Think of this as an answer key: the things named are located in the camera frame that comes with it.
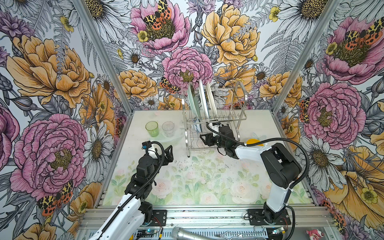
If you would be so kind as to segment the yellow plastic bowl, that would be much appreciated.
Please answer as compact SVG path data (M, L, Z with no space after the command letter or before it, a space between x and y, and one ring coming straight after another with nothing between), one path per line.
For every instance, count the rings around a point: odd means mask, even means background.
M263 147L264 144L260 144L260 140L258 139L248 139L246 141L246 145L249 146L249 147L255 147L255 146L258 146L258 147Z

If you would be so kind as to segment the clear pink glass tumbler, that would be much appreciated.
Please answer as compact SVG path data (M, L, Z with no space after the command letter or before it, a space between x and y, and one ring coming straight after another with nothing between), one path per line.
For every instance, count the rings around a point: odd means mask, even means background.
M171 138L175 134L175 124L171 121L167 121L163 123L162 130L166 137Z

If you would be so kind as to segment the green glass tumbler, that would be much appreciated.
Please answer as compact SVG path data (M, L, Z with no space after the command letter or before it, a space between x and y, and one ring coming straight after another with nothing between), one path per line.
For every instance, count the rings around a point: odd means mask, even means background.
M145 128L151 137L157 137L159 135L159 124L156 121L146 123Z

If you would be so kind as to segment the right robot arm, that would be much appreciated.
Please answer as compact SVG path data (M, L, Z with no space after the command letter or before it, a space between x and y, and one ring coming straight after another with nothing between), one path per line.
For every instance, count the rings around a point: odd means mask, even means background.
M308 161L305 149L295 141L286 138L271 138L247 144L236 140L228 125L208 123L206 127L210 133L200 135L204 145L224 149L225 155L233 159L251 160L264 164L272 181L272 187L264 203L262 214L258 218L267 224L276 224L284 215L292 189L308 173L308 169L302 171L301 165L281 142L295 145Z

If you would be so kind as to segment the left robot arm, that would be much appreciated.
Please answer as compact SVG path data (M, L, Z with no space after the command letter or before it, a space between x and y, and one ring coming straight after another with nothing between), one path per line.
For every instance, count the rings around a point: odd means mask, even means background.
M166 211L160 214L153 212L153 205L146 201L156 185L155 177L161 167L173 162L173 146L164 148L159 142L142 143L145 154L139 159L136 173L126 187L125 194L105 223L90 237L91 240L133 240L137 229L154 224L163 233L167 216Z

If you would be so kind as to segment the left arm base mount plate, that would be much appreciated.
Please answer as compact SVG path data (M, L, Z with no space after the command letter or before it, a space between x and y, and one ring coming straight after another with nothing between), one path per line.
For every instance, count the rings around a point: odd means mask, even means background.
M153 210L153 215L148 226L150 227L165 227L167 223L167 210Z

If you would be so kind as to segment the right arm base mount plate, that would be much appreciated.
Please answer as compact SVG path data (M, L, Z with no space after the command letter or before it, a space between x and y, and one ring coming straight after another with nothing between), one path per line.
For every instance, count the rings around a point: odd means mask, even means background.
M277 213L268 209L248 209L245 219L249 221L251 226L290 225L292 223L286 209Z

